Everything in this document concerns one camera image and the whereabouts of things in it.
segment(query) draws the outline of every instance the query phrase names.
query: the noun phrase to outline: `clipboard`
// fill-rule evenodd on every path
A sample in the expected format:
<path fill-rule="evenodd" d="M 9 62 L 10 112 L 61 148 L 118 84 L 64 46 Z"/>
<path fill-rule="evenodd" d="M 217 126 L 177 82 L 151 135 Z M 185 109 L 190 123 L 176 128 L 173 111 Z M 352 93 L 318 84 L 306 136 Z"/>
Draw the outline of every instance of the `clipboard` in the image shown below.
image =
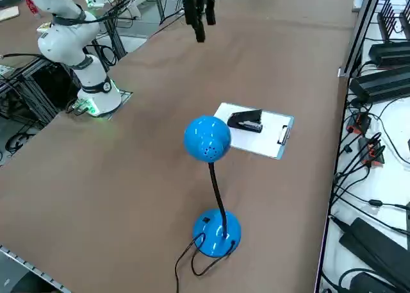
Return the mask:
<path fill-rule="evenodd" d="M 214 116 L 227 123 L 233 113 L 255 109 L 258 108 L 222 103 Z M 293 121 L 294 117 L 290 115 L 263 110 L 261 133 L 229 128 L 231 130 L 231 147 L 280 160 L 286 148 Z"/>

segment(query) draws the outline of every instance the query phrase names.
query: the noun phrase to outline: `brown table surface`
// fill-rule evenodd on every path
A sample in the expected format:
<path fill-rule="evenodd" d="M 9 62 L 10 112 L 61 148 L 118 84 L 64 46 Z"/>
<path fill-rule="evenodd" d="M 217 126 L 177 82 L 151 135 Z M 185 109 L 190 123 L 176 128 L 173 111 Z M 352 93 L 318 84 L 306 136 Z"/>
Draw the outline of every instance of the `brown table surface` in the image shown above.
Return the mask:
<path fill-rule="evenodd" d="M 198 44 L 176 22 L 112 68 L 134 92 L 111 121 L 60 114 L 0 172 L 0 243 L 74 292 L 173 292 L 192 226 L 216 207 L 187 124 L 223 101 L 295 116 L 282 160 L 216 163 L 242 241 L 180 292 L 312 292 L 345 87 L 353 0 L 218 0 Z M 197 266 L 209 260 L 197 258 Z"/>

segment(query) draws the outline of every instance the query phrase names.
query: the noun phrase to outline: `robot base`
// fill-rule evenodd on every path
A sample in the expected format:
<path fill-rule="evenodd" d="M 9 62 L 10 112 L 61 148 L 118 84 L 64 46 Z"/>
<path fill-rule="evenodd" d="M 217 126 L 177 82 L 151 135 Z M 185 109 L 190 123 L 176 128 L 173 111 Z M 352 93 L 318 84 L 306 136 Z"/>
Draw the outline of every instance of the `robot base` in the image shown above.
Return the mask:
<path fill-rule="evenodd" d="M 226 212 L 227 237 L 222 236 L 222 216 L 218 209 L 204 212 L 193 226 L 193 237 L 205 233 L 195 241 L 201 253 L 212 258 L 220 258 L 232 253 L 241 241 L 241 225 L 231 212 Z"/>
<path fill-rule="evenodd" d="M 93 117 L 116 110 L 122 102 L 120 90 L 111 80 L 111 91 L 108 93 L 87 93 L 82 89 L 77 94 L 77 101 L 72 105 L 78 112 L 85 111 Z"/>

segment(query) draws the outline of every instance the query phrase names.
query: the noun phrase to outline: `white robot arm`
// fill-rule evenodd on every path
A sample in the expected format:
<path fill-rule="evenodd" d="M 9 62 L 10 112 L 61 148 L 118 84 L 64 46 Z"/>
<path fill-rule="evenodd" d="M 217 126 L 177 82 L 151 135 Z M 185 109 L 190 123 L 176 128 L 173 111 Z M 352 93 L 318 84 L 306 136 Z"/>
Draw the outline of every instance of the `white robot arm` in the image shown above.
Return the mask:
<path fill-rule="evenodd" d="M 33 0 L 43 11 L 54 15 L 53 25 L 38 39 L 40 52 L 54 62 L 64 63 L 77 75 L 80 101 L 87 112 L 97 117 L 112 112 L 121 104 L 121 94 L 106 74 L 98 57 L 85 54 L 83 48 L 96 38 L 99 24 L 73 0 Z M 83 22 L 67 23 L 66 20 Z"/>

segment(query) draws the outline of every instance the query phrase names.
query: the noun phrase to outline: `black stapler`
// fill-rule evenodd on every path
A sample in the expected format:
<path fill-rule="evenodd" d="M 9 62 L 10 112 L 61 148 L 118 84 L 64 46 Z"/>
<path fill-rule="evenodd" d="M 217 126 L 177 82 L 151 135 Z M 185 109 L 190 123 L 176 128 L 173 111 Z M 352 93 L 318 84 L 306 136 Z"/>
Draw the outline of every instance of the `black stapler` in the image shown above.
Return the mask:
<path fill-rule="evenodd" d="M 261 124 L 262 109 L 251 110 L 248 112 L 235 112 L 228 119 L 230 128 L 237 128 L 244 131 L 262 132 Z"/>

